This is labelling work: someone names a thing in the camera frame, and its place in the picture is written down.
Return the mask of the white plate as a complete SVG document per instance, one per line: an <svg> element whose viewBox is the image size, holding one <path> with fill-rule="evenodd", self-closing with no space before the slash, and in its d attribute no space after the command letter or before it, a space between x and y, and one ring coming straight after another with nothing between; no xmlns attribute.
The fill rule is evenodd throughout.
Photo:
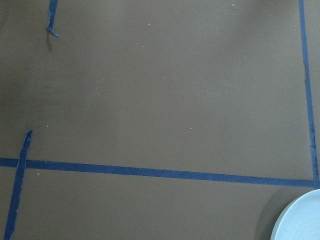
<svg viewBox="0 0 320 240"><path fill-rule="evenodd" d="M272 240L318 240L320 238L320 190L294 199L279 215Z"/></svg>

